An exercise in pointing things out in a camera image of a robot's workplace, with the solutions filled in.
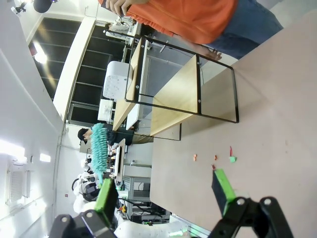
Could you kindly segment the wooden framed board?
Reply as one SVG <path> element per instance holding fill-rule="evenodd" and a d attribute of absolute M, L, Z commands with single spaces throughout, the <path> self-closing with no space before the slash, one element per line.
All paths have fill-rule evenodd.
<path fill-rule="evenodd" d="M 118 172 L 116 175 L 117 181 L 122 181 L 123 177 L 123 166 L 124 166 L 124 158 L 125 158 L 125 147 L 126 147 L 126 140 L 122 139 L 117 145 L 116 148 L 120 148 L 119 153 L 119 160 L 118 160 Z"/>

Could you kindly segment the metal equipment rack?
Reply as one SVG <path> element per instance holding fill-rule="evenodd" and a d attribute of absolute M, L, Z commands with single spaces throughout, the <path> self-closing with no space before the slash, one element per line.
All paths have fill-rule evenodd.
<path fill-rule="evenodd" d="M 169 222 L 171 213 L 150 200 L 150 178 L 123 178 L 124 188 L 128 197 L 123 201 L 127 206 L 127 219 L 147 225 Z"/>

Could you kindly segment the person right hand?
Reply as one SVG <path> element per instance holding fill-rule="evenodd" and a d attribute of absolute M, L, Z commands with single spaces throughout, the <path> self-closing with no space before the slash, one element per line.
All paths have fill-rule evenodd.
<path fill-rule="evenodd" d="M 106 0 L 106 9 L 118 16 L 125 16 L 128 8 L 132 5 L 132 0 Z"/>

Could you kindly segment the person left hand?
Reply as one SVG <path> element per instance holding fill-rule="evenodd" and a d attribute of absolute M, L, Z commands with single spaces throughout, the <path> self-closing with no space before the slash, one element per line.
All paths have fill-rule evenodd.
<path fill-rule="evenodd" d="M 220 60 L 222 59 L 221 53 L 216 51 L 216 50 L 212 50 L 208 47 L 202 46 L 202 45 L 197 45 L 195 51 L 200 54 L 203 55 L 209 59 L 212 60 Z"/>

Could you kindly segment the white rounded speaker box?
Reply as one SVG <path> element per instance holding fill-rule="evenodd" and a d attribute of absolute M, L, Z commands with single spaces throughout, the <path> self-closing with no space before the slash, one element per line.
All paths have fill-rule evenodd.
<path fill-rule="evenodd" d="M 133 69 L 130 64 L 111 61 L 106 68 L 103 96 L 115 101 L 124 99 L 125 90 L 132 81 Z"/>

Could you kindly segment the white wall air vent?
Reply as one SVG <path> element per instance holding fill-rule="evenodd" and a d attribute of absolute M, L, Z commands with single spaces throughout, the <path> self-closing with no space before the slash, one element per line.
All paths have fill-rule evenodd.
<path fill-rule="evenodd" d="M 18 161 L 9 163 L 6 170 L 5 203 L 14 207 L 24 203 L 31 193 L 31 171 Z"/>

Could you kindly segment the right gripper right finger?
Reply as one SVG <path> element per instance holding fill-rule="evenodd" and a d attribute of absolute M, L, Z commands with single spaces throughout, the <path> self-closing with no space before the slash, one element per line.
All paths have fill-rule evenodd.
<path fill-rule="evenodd" d="M 276 198 L 256 202 L 237 196 L 223 169 L 213 170 L 211 187 L 222 218 L 210 238 L 236 238 L 241 227 L 251 228 L 257 238 L 294 238 Z"/>

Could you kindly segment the white box with print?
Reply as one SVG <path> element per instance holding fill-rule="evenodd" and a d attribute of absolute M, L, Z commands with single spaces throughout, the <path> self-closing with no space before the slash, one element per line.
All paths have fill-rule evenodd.
<path fill-rule="evenodd" d="M 98 120 L 111 122 L 113 109 L 113 100 L 101 99 L 98 111 Z"/>

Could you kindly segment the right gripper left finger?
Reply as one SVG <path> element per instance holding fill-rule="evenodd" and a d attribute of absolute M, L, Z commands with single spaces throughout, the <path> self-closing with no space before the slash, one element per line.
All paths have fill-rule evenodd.
<path fill-rule="evenodd" d="M 114 180 L 105 179 L 94 208 L 74 218 L 69 214 L 57 216 L 49 238 L 117 238 L 112 228 L 117 200 Z"/>

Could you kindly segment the teal microfibre duster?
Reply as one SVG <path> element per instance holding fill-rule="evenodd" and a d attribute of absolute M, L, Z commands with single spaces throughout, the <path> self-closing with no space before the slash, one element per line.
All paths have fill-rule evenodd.
<path fill-rule="evenodd" d="M 107 170 L 108 139 L 107 128 L 102 123 L 97 123 L 91 128 L 92 169 L 103 184 L 104 172 Z"/>

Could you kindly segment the white side table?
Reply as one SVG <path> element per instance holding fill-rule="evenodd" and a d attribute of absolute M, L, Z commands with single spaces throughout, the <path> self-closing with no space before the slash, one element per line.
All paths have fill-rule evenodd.
<path fill-rule="evenodd" d="M 126 130 L 129 130 L 137 121 L 139 118 L 139 110 L 140 105 L 136 104 L 132 110 L 129 112 L 126 120 Z"/>

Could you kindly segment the white ceiling spotlight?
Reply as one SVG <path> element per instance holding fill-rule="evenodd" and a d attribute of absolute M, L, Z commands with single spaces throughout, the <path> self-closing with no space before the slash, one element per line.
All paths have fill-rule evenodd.
<path fill-rule="evenodd" d="M 26 5 L 27 5 L 27 2 L 24 1 L 19 6 L 13 6 L 11 8 L 11 11 L 16 15 L 20 14 L 21 12 L 26 12 L 26 9 L 25 9 Z"/>

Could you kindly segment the person in orange hoodie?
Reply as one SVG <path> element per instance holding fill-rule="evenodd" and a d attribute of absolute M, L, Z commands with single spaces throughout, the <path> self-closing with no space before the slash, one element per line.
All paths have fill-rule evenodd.
<path fill-rule="evenodd" d="M 257 0 L 132 0 L 125 16 L 237 60 L 283 29 Z"/>

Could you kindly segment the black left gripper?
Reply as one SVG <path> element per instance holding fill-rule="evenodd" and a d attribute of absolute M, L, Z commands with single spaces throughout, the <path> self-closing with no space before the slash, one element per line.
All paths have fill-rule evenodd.
<path fill-rule="evenodd" d="M 83 198 L 87 201 L 96 201 L 99 194 L 99 188 L 96 183 L 90 183 L 85 186 L 85 190 L 82 194 Z"/>

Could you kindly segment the black round ceiling device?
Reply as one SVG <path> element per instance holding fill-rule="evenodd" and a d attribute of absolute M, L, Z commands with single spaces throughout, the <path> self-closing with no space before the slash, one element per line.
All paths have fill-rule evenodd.
<path fill-rule="evenodd" d="M 34 0 L 33 7 L 38 13 L 45 13 L 49 10 L 54 0 Z"/>

